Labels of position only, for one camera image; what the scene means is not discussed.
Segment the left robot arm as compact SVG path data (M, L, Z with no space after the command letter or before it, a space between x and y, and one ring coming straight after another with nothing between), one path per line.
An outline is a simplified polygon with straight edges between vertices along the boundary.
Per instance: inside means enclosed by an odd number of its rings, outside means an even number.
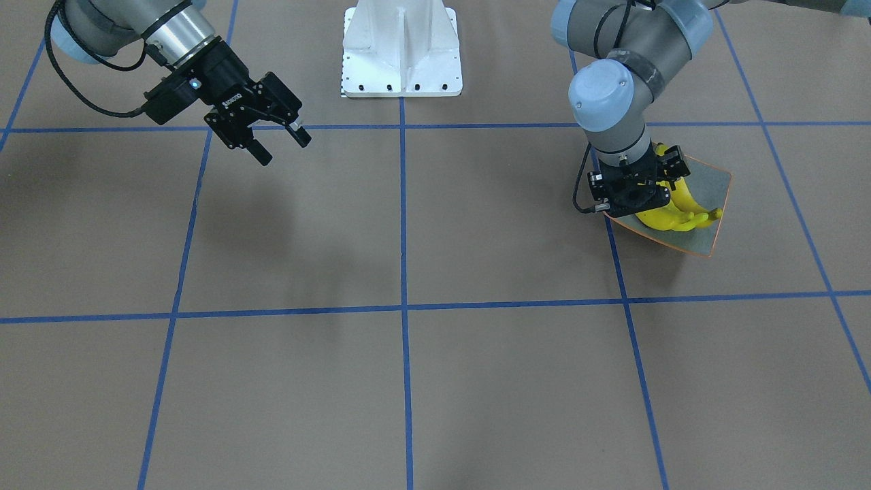
M560 1L551 18L558 44L592 58L568 99L598 171L586 174L594 205L611 217L664 208L689 170L679 146L651 139L644 111L699 54L723 1Z

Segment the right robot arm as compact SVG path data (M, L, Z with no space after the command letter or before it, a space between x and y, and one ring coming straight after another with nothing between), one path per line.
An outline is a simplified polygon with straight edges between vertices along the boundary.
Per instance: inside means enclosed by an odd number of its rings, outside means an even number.
M194 102L209 106L205 122L230 149L242 148L262 165L272 155L256 140L252 127L270 121L287 130L305 148L311 136L301 123L299 97L268 72L252 80L248 66L204 16L202 1L55 1L44 22L44 46L50 64L63 84L93 111L113 118L146 115L159 125L169 122ZM144 93L140 108L127 112L100 108L87 99L65 75L54 50L85 64L115 71L124 67L112 58L125 46L141 40L133 71L152 59L168 69L158 86Z

